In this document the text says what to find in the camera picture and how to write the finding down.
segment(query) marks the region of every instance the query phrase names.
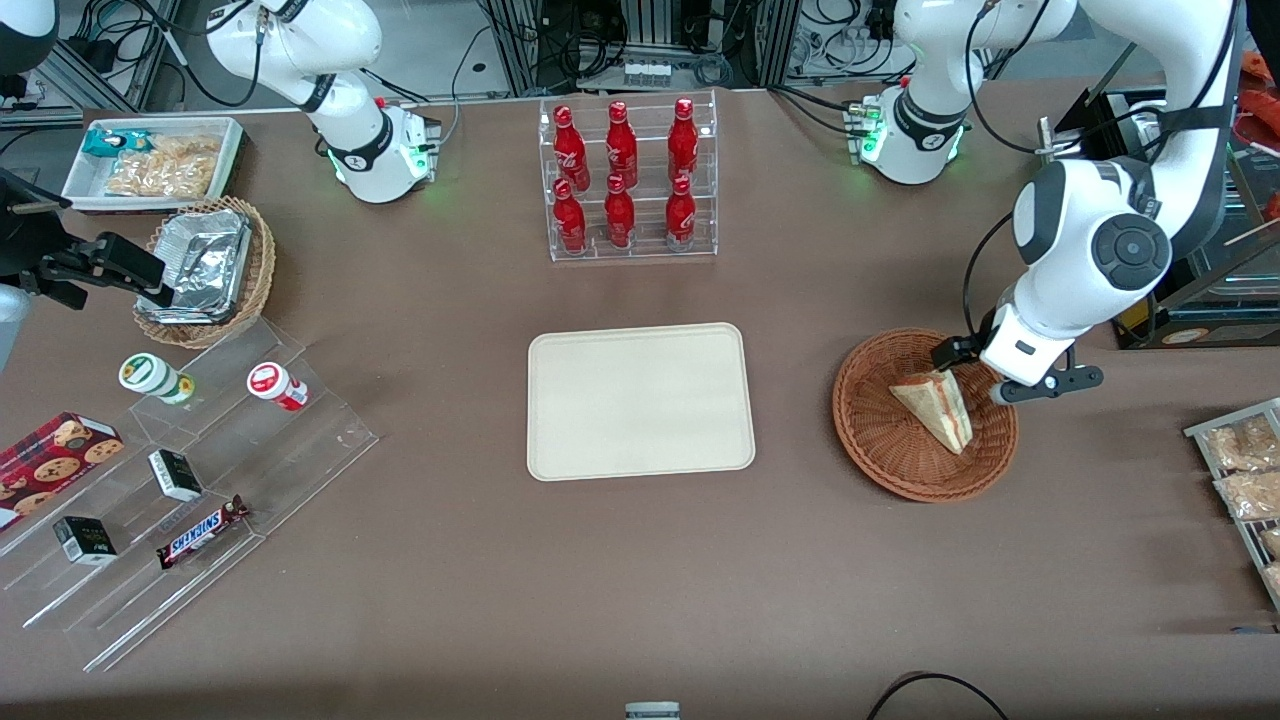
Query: wicker basket with foil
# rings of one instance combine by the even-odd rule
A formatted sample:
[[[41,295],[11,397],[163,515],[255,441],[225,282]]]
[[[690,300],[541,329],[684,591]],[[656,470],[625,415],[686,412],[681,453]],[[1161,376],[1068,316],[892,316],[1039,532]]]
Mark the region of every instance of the wicker basket with foil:
[[[1018,415],[991,400],[1001,378],[986,365],[952,370],[973,424],[973,439],[960,455],[890,392],[905,375],[932,370],[929,354],[943,340],[918,328],[881,333],[849,354],[831,396],[836,432],[854,462],[886,489],[922,502],[977,496],[1009,470],[1018,448]]]
[[[236,315],[230,320],[216,325],[164,325],[154,323],[137,310],[133,311],[133,320],[142,328],[147,337],[166,345],[178,345],[188,350],[204,350],[233,328],[252,320],[262,313],[266,305],[266,296],[271,292],[271,273],[275,272],[275,240],[271,237],[271,228],[266,227],[262,215],[243,200],[237,197],[219,197],[207,202],[200,202],[191,208],[183,208],[179,213],[214,213],[218,210],[236,210],[250,219],[253,225],[250,238],[248,258],[244,261],[244,279],[241,286],[241,301]],[[160,240],[160,228],[151,233],[147,250],[155,250]]]

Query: snickers bar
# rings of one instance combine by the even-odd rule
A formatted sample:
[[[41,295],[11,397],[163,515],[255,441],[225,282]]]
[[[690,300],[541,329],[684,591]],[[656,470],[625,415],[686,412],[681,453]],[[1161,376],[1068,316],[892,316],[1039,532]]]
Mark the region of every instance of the snickers bar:
[[[205,518],[195,528],[178,536],[172,543],[156,551],[160,559],[160,568],[168,570],[184,555],[200,550],[205,543],[214,539],[214,536],[232,527],[232,523],[248,515],[248,507],[237,495],[230,502],[224,503],[216,512]]]

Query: cookie box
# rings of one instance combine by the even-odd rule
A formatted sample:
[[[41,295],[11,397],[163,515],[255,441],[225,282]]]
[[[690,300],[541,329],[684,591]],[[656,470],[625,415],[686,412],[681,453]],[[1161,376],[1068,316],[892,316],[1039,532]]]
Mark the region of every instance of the cookie box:
[[[0,532],[122,448],[115,428],[63,413],[0,451]]]

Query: brown table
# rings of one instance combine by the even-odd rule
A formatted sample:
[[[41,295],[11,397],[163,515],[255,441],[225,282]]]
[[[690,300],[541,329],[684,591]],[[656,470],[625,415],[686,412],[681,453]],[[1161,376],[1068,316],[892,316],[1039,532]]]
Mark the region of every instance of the brown table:
[[[1082,86],[983,97],[1029,140]],[[1228,634],[1267,600],[1180,429],[1280,395],[1280,354],[1121,354],[1097,329],[1082,355],[1106,384],[1023,407],[1004,480],[956,506],[899,500],[836,439],[835,370],[887,328],[960,329],[965,259],[1036,160],[979,131],[941,179],[897,187],[769,95],[718,97],[721,255],[640,268],[552,266],[536,102],[467,106],[439,182],[388,206],[335,183],[301,114],[241,115],[237,192],[279,243],[266,315],[385,439],[106,674],[0,609],[0,698],[20,703],[4,716],[588,719],[673,698],[690,720],[859,717],[932,669],[1015,717],[1275,717],[1280,638]],[[1019,266],[995,243],[975,302]],[[128,305],[38,304],[0,377],[0,441],[64,409],[122,413],[129,352],[189,357]],[[745,337],[754,465],[529,477],[535,336],[699,322]],[[882,717],[927,714],[988,716],[915,685]]]

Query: red bottle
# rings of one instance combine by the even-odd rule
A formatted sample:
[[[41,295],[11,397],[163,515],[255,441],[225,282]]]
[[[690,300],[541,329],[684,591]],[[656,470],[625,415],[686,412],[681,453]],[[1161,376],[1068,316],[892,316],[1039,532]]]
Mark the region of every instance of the red bottle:
[[[676,100],[676,122],[667,136],[667,174],[675,182],[681,173],[694,176],[698,168],[698,128],[694,126],[694,101]]]
[[[591,187],[591,172],[586,169],[586,143],[582,133],[573,127],[573,113],[564,105],[556,108],[556,164],[561,176],[573,183],[576,192]]]
[[[604,217],[609,222],[609,242],[618,250],[631,247],[636,229],[636,206],[627,195],[621,173],[609,176],[609,196],[604,199]]]
[[[618,100],[609,102],[609,135],[604,138],[609,151],[609,172],[622,176],[626,186],[635,187],[640,182],[640,159],[636,151],[636,131],[627,122],[627,104]]]
[[[552,186],[556,192],[556,204],[552,205],[552,214],[556,215],[556,229],[561,236],[561,245],[570,255],[586,252],[586,215],[582,205],[573,197],[573,188],[564,178],[556,178]]]
[[[680,176],[671,183],[667,199],[667,247],[684,252],[694,243],[694,214],[698,205],[689,195],[689,176]]]

